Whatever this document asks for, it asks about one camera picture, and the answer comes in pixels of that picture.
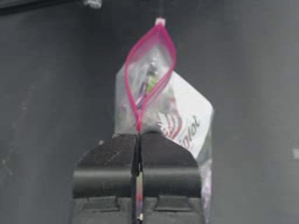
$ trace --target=clear plastic bag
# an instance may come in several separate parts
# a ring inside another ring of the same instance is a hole
[[[157,130],[198,160],[206,218],[212,204],[213,106],[174,71],[174,42],[165,24],[143,36],[117,75],[115,133]]]

